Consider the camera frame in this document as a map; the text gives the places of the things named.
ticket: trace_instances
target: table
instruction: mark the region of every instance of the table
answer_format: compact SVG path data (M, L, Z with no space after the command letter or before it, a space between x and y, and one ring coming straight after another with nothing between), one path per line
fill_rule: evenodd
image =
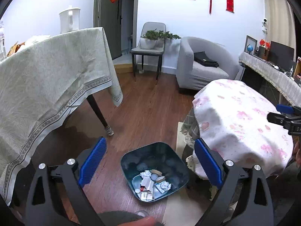
M51 37L0 63L0 194L10 203L16 175L37 146L87 98L109 132L92 94L123 94L103 28Z
M259 164L266 177L285 169L293 140L288 130L268 122L267 114L278 112L266 98L241 81L227 79L210 82L194 98L199 136L211 150L244 168ZM186 161L207 179L195 152Z
M250 67L271 83L291 105L301 106L301 88L294 80L276 70L266 61L246 52L239 56L239 62Z

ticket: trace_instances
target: chair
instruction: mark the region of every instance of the chair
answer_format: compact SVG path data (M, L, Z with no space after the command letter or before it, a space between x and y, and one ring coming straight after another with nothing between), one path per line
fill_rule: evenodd
M219 67L205 67L194 61L194 53L204 51L218 62ZM234 80L239 71L238 60L221 45L197 37L183 37L176 70L180 88L201 90L209 82L218 79Z
M146 22L143 26L141 37L149 30L156 30L156 31L163 31L166 32L166 26L163 23L156 23L156 22ZM148 56L159 56L158 67L157 67L157 76L156 80L158 80L159 72L162 70L162 56L165 51L165 41L162 45L156 45L154 49L142 49L140 47L140 41L136 48L131 50L132 60L133 60L133 73L136 81L136 70L137 70L137 62L135 63L135 55L142 56L142 70L143 70L143 61L144 55Z

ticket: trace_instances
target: plastic bottle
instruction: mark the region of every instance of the plastic bottle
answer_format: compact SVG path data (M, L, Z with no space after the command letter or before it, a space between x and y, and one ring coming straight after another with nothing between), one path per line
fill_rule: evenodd
M0 20L0 61L6 59L6 51L5 51L5 36L4 36L4 24L3 21Z

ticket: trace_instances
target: potted plant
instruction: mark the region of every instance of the potted plant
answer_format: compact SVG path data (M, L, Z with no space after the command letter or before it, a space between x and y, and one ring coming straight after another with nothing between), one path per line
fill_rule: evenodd
M159 40L157 41L156 46L157 47L163 47L164 46L164 40L172 41L174 39L181 39L178 35L174 35L170 33L169 31L163 32L159 31Z
M157 40L159 39L160 33L156 30L149 30L147 31L141 38L140 38L140 47L142 49L153 49L156 45Z

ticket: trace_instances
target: curtain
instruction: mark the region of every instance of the curtain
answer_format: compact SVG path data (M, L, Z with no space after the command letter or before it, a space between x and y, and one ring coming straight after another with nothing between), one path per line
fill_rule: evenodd
M275 41L295 49L295 20L291 6L287 0L265 0L265 17L267 18L267 41Z

